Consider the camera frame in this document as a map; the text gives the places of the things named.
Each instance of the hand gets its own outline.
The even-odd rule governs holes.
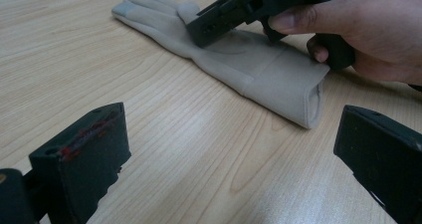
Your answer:
[[[242,96],[304,127],[317,124],[320,84],[327,66],[286,44],[272,46],[264,35],[236,30],[205,49],[199,48],[185,26],[198,12],[192,2],[171,0],[124,0],[112,9],[115,18],[170,52],[192,59]]]
[[[284,34],[331,33],[355,49],[354,69],[378,80],[422,85],[422,0],[331,0],[292,8],[270,19]],[[316,39],[310,54],[324,62]]]

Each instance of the table surface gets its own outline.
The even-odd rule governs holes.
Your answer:
[[[120,1],[0,0],[1,167],[28,172],[37,147],[124,102],[132,157],[90,223],[394,223],[332,149],[344,105],[421,132],[420,94],[330,72],[304,129],[123,26]]]

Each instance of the black plastic part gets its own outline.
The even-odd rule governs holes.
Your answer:
[[[6,179],[15,188],[0,183],[0,218],[7,220],[0,223],[26,223],[9,221],[16,212],[28,223],[46,213],[52,224],[86,223],[129,157],[123,104],[87,113],[29,155],[33,169]],[[14,211],[3,208],[10,203]]]
[[[328,49],[329,56],[326,63],[332,70],[339,71],[354,64],[354,50],[341,36],[316,34],[316,40]]]
[[[422,93],[422,87],[421,86],[409,85],[409,87],[411,87],[411,88],[415,89],[416,91]]]
[[[334,154],[397,223],[422,223],[422,134],[364,108],[343,110]]]
[[[0,169],[0,223],[34,224],[36,222],[22,173]]]
[[[217,0],[186,25],[193,42],[205,47],[242,23],[260,21],[271,42],[286,37],[270,28],[268,19],[288,8],[301,4],[315,4],[329,0]],[[328,48],[328,65],[340,70],[354,63],[354,50],[340,36],[319,34],[319,40]]]

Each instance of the gray glove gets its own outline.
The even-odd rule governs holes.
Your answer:
[[[317,124],[321,81],[328,66],[286,44],[269,44],[264,35],[246,31],[233,30],[205,49],[199,48],[185,27],[198,12],[195,3],[171,0],[124,0],[112,9],[116,19],[168,51],[192,59],[240,95],[304,127]]]

